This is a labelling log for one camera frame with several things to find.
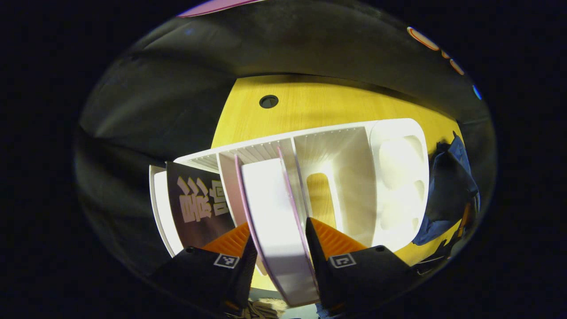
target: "pink object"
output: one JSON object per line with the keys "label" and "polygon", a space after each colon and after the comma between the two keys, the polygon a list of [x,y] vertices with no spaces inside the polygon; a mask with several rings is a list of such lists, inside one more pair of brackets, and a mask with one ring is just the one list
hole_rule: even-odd
{"label": "pink object", "polygon": [[[266,272],[272,279],[274,286],[278,289],[278,291],[283,291],[280,283],[273,280],[275,278],[272,270],[266,265],[266,259],[264,258],[264,252],[260,248],[260,241],[258,240],[258,236],[256,232],[254,232],[254,222],[252,217],[250,216],[250,211],[248,210],[248,199],[246,198],[246,192],[244,190],[244,182],[242,181],[242,172],[240,171],[240,167],[242,166],[242,161],[238,158],[238,155],[234,155],[234,165],[236,165],[236,176],[238,177],[238,186],[240,188],[240,194],[242,196],[242,203],[244,204],[244,214],[246,215],[246,221],[248,222],[248,227],[250,228],[250,236],[252,236],[252,241],[254,242],[254,246],[256,246],[256,250],[258,252],[258,257],[262,261]],[[283,297],[284,301],[289,304],[286,297]]]}
{"label": "pink object", "polygon": [[[280,149],[279,146],[278,146],[278,154],[280,155],[280,160],[282,161],[282,166],[283,166],[282,173],[283,173],[283,177],[287,182],[286,186],[287,186],[287,191],[289,193],[289,198],[291,200],[291,205],[293,206],[293,214],[295,217],[295,222],[297,223],[297,228],[299,229],[299,233],[301,234],[301,244],[303,244],[303,249],[305,250],[305,258],[307,259],[307,263],[309,264],[309,270],[311,270],[311,275],[313,276],[313,278],[315,278],[315,269],[313,269],[313,265],[311,263],[311,257],[309,256],[307,237],[305,237],[305,230],[301,226],[301,221],[299,220],[299,214],[297,213],[297,208],[295,207],[295,199],[293,197],[293,192],[291,191],[291,183],[289,181],[289,175],[287,174],[287,170],[285,169],[284,154],[282,153],[282,150]],[[313,280],[313,283],[318,291],[319,285],[317,284],[317,280]]]}
{"label": "pink object", "polygon": [[185,11],[178,15],[178,17],[188,18],[190,16],[204,15],[258,1],[263,0],[211,0]]}

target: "yellow wooden tabletop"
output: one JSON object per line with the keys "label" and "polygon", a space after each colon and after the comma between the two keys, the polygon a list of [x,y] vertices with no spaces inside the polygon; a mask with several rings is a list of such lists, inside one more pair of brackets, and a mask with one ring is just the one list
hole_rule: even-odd
{"label": "yellow wooden tabletop", "polygon": [[[273,108],[260,107],[260,99],[266,95],[277,96],[278,104]],[[301,129],[406,117],[414,119],[423,129],[429,154],[435,151],[437,142],[450,143],[453,131],[462,137],[454,119],[408,100],[378,86],[337,78],[313,75],[239,78],[226,100],[211,148]],[[413,266],[432,255],[444,239],[448,241],[459,223],[425,245],[409,244],[395,254]],[[269,277],[256,269],[252,287],[276,290]]]}

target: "book cover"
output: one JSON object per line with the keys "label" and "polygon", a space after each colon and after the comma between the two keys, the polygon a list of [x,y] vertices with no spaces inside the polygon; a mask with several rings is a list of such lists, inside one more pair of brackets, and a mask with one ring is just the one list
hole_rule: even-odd
{"label": "book cover", "polygon": [[167,162],[167,188],[183,247],[203,247],[234,229],[219,174]]}

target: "book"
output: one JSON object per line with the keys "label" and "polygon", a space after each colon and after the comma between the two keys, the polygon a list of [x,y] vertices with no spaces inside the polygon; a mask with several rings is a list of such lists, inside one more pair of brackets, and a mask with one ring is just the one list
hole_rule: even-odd
{"label": "book", "polygon": [[235,228],[219,174],[174,162],[150,166],[150,194],[162,240],[173,257]]}

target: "blue cloth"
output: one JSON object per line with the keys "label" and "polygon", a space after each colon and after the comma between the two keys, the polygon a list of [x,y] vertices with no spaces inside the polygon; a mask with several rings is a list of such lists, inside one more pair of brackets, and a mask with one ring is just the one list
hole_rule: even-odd
{"label": "blue cloth", "polygon": [[[439,187],[436,187],[435,184],[436,182],[439,182],[435,180],[438,164],[443,159],[449,159],[449,161],[453,165],[456,165],[457,170],[460,169],[461,172],[464,172],[464,174],[456,174],[455,178],[460,178],[460,181],[462,180],[461,183],[458,184],[463,185],[470,195],[470,198],[473,199],[473,211],[474,213],[476,213],[480,209],[479,188],[477,187],[475,180],[472,178],[471,165],[468,161],[467,151],[464,148],[463,141],[455,132],[453,132],[453,135],[455,138],[453,139],[451,145],[445,151],[443,151],[443,146],[447,144],[438,145],[439,153],[433,158],[429,181],[428,211],[431,210],[441,214],[446,213],[447,211],[454,211],[454,206],[451,206],[452,204],[454,204],[454,202],[450,202],[448,199],[444,199],[444,194],[435,193],[436,191],[443,192],[443,190],[439,190]],[[420,230],[417,232],[416,238],[414,238],[412,242],[418,246],[424,245],[441,236],[454,224],[454,219],[451,220],[447,217],[447,220],[431,221],[430,217],[425,214],[420,226]]]}
{"label": "blue cloth", "polygon": [[425,245],[426,243],[441,236],[454,224],[455,223],[448,220],[430,222],[429,217],[427,217],[427,215],[424,215],[424,219],[421,222],[420,231],[417,232],[416,238],[413,239],[413,243],[417,246]]}

